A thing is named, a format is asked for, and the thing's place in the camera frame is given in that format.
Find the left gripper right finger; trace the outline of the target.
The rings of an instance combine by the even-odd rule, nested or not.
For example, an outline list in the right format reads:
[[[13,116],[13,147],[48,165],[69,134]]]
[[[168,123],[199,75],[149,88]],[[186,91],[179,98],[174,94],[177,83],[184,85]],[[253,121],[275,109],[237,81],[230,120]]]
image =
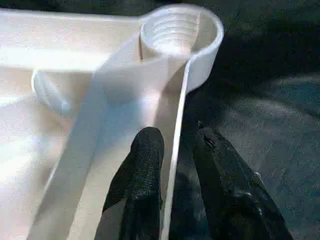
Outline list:
[[[214,240],[291,240],[285,220],[259,174],[210,127],[194,139],[195,163]]]

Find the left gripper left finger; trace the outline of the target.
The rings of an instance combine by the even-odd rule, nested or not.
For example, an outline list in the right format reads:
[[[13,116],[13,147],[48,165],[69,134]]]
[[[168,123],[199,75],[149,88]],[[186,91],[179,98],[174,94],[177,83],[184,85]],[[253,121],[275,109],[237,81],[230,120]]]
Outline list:
[[[137,133],[110,183],[96,240],[159,238],[164,146],[161,131],[156,127],[145,127]]]

